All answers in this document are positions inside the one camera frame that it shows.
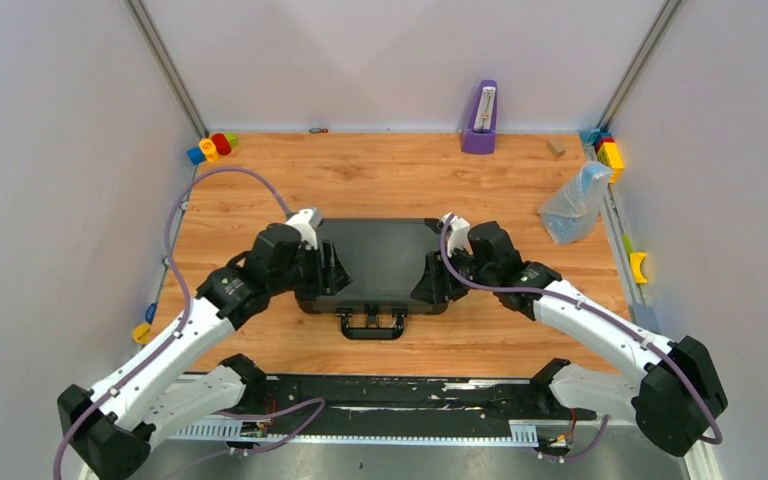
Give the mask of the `coloured toy blocks stack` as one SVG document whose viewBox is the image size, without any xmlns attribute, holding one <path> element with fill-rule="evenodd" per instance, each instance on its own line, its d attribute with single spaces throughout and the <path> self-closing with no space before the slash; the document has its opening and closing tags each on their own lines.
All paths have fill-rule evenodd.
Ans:
<svg viewBox="0 0 768 480">
<path fill-rule="evenodd" d="M 625 164 L 613 135 L 602 129 L 589 129 L 579 131 L 578 136 L 584 145 L 590 145 L 594 149 L 600 163 L 613 170 L 610 183 L 615 184 L 620 179 Z"/>
</svg>

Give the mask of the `black poker set case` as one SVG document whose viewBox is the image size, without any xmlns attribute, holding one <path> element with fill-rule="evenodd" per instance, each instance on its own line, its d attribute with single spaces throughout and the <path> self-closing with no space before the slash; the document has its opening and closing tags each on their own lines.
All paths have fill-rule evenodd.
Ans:
<svg viewBox="0 0 768 480">
<path fill-rule="evenodd" d="M 440 251 L 440 221 L 434 218 L 332 218 L 318 238 L 334 243 L 352 282 L 335 296 L 297 299 L 311 315 L 333 314 L 349 340 L 396 340 L 411 315 L 440 315 L 450 302 L 413 300 L 411 291 L 427 254 Z"/>
</svg>

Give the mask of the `clear plastic bag blue contents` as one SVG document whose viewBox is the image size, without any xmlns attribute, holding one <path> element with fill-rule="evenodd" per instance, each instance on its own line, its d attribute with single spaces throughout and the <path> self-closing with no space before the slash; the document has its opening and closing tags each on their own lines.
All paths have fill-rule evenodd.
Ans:
<svg viewBox="0 0 768 480">
<path fill-rule="evenodd" d="M 598 161 L 587 161 L 537 210 L 541 224 L 557 245 L 575 243 L 588 236 L 600 214 L 600 205 L 614 170 Z"/>
</svg>

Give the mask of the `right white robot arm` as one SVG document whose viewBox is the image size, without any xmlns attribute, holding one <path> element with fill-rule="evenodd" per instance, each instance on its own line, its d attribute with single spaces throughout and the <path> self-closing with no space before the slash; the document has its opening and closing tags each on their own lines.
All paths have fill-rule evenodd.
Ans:
<svg viewBox="0 0 768 480">
<path fill-rule="evenodd" d="M 674 340 L 625 320 L 556 270 L 524 260 L 495 221 L 472 226 L 448 213 L 432 220 L 431 230 L 437 236 L 427 256 L 433 299 L 491 293 L 504 308 L 572 337 L 616 369 L 609 375 L 558 361 L 530 392 L 537 413 L 552 418 L 570 408 L 624 418 L 676 457 L 698 442 L 722 444 L 717 420 L 728 399 L 700 340 Z"/>
</svg>

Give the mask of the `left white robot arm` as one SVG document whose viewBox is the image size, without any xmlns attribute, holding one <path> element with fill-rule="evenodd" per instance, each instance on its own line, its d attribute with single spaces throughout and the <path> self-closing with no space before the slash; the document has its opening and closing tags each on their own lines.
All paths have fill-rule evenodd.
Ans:
<svg viewBox="0 0 768 480">
<path fill-rule="evenodd" d="M 72 449 L 100 479 L 126 479 L 184 427 L 236 406 L 258 411 L 266 400 L 259 370 L 236 355 L 194 384 L 174 384 L 185 370 L 287 292 L 321 290 L 321 219 L 301 210 L 273 223 L 252 247 L 212 271 L 183 310 L 134 357 L 91 387 L 67 387 L 57 398 L 62 438 L 52 476 L 63 476 Z"/>
</svg>

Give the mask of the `purple metronome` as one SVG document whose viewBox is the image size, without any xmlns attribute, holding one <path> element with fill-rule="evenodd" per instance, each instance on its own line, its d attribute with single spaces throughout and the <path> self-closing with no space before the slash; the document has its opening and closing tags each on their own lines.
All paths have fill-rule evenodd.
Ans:
<svg viewBox="0 0 768 480">
<path fill-rule="evenodd" d="M 460 129 L 461 151 L 470 155 L 489 155 L 496 148 L 498 84 L 482 80 L 466 108 Z"/>
</svg>

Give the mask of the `small wooden block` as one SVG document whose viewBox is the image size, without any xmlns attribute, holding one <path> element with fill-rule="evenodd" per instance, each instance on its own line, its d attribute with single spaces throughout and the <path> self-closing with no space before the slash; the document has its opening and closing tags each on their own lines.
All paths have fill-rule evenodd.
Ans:
<svg viewBox="0 0 768 480">
<path fill-rule="evenodd" d="M 546 146 L 555 158 L 560 158 L 566 153 L 566 147 L 560 140 L 550 139 L 546 142 Z"/>
</svg>

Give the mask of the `coloured toy cylinders cluster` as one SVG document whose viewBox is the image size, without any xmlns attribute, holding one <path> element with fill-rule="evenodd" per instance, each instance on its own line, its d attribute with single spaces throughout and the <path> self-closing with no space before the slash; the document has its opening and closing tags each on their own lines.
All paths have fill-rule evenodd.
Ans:
<svg viewBox="0 0 768 480">
<path fill-rule="evenodd" d="M 208 138 L 201 139 L 196 146 L 186 151 L 186 155 L 193 165 L 200 165 L 229 156 L 238 145 L 239 140 L 236 135 L 215 133 Z"/>
</svg>

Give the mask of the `yellow blue round tags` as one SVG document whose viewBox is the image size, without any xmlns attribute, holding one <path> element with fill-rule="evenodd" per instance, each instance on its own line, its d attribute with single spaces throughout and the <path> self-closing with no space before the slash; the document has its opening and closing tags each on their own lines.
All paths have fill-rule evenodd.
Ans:
<svg viewBox="0 0 768 480">
<path fill-rule="evenodd" d="M 144 312 L 142 322 L 133 328 L 131 338 L 137 345 L 146 345 L 148 343 L 157 306 L 157 302 L 149 304 Z"/>
</svg>

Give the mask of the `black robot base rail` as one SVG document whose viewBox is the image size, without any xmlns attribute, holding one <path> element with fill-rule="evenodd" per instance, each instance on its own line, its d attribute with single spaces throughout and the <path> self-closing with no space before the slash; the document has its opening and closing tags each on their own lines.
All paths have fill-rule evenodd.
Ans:
<svg viewBox="0 0 768 480">
<path fill-rule="evenodd" d="M 175 439 L 265 446 L 296 431 L 308 444 L 531 448 L 597 420 L 529 379 L 270 374 L 262 391 L 241 412 L 281 417 L 260 427 L 212 415 Z"/>
</svg>

